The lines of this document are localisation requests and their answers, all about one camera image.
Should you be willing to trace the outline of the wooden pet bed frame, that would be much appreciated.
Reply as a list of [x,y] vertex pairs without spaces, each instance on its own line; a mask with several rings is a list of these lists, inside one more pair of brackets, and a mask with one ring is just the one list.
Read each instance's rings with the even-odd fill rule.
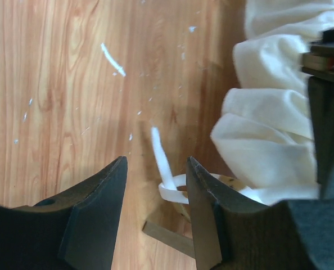
[[195,252],[222,257],[219,227],[223,227],[223,214],[218,202],[195,183],[192,191],[194,201],[189,205],[187,191],[182,190],[187,187],[186,175],[177,175],[172,181],[176,185],[175,190],[166,188],[163,183],[159,185],[161,196],[172,203],[176,211],[191,224],[193,237],[184,236],[175,229],[158,223],[156,211],[148,216],[142,231],[191,258],[195,258]]

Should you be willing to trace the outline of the large bear print cushion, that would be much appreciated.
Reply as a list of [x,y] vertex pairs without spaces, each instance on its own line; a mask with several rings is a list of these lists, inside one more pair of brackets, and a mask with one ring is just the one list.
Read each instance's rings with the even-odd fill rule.
[[316,199],[307,75],[300,58],[334,27],[334,1],[247,1],[246,40],[233,49],[230,89],[211,139],[233,177],[219,180],[264,205]]

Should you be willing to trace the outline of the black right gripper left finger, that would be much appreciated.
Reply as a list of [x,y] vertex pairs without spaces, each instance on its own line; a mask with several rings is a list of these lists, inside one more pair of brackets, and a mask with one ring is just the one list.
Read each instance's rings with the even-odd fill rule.
[[34,206],[0,206],[0,269],[110,269],[126,183],[121,156]]

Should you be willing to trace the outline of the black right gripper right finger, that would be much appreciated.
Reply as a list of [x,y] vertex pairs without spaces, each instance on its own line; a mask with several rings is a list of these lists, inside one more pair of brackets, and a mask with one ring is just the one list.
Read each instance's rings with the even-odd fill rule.
[[334,200],[258,203],[187,159],[198,269],[334,269]]

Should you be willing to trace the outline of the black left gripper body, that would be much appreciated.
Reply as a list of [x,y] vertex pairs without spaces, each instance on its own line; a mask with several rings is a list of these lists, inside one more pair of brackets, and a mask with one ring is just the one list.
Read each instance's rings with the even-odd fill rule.
[[321,199],[334,199],[334,28],[303,53],[301,70],[310,75],[308,97]]

